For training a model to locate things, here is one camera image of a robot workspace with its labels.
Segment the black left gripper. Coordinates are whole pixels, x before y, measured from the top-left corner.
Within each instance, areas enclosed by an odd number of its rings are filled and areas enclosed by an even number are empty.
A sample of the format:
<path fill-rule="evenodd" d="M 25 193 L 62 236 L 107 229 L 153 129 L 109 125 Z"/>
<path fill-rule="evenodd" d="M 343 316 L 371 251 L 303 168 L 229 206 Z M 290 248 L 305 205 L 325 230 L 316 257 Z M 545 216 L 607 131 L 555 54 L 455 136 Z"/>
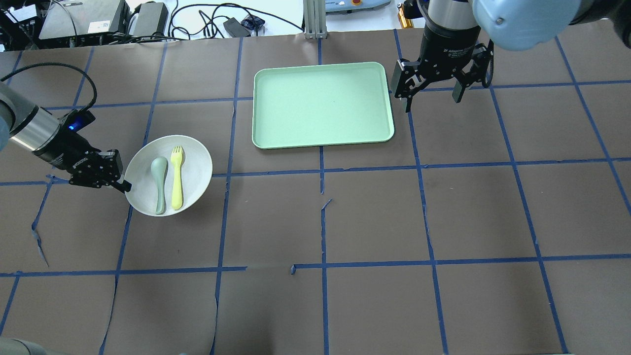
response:
<path fill-rule="evenodd" d="M 59 130 L 34 155 L 58 170 L 70 173 L 70 183 L 89 188 L 102 186 L 130 192 L 132 184 L 123 177 L 118 150 L 100 150 L 77 132 Z"/>

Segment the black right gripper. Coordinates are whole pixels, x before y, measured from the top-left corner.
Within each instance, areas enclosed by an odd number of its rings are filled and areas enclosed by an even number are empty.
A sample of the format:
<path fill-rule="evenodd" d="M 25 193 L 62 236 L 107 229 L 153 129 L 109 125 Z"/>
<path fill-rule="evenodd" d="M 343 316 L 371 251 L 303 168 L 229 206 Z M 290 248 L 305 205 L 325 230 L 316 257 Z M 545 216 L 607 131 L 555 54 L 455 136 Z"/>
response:
<path fill-rule="evenodd" d="M 423 30 L 419 58 L 415 61 L 400 58 L 393 74 L 393 94 L 404 104 L 404 112 L 412 111 L 413 97 L 430 84 L 456 79 L 452 99 L 462 101 L 467 88 L 480 83 L 487 88 L 487 77 L 492 69 L 493 42 L 478 42 L 481 27 L 448 29 L 427 22 Z"/>

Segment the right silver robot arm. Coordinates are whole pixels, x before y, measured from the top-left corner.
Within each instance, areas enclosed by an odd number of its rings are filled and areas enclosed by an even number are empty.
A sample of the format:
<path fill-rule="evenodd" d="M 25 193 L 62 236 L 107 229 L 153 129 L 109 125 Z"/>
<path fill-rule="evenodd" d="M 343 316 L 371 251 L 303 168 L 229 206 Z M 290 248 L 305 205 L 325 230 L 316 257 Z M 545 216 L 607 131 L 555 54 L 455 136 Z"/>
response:
<path fill-rule="evenodd" d="M 406 0 L 400 8 L 405 19 L 424 19 L 419 57 L 398 59 L 391 80 L 406 112 L 417 92 L 432 83 L 455 79 L 455 103 L 475 83 L 489 87 L 496 46 L 529 50 L 568 26 L 602 18 L 630 46 L 628 0 Z"/>

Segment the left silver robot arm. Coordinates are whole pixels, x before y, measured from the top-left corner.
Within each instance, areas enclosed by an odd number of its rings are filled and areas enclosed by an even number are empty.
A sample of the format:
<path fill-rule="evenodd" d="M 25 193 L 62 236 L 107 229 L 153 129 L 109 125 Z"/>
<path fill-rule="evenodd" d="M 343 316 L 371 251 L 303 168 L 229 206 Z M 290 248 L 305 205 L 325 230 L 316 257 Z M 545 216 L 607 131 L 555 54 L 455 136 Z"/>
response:
<path fill-rule="evenodd" d="M 54 168 L 70 174 L 69 183 L 87 188 L 110 186 L 122 193 L 132 184 L 122 177 L 118 150 L 100 150 L 82 137 L 79 130 L 95 121 L 89 111 L 72 110 L 55 117 L 7 84 L 0 85 L 1 119 L 9 140 Z"/>

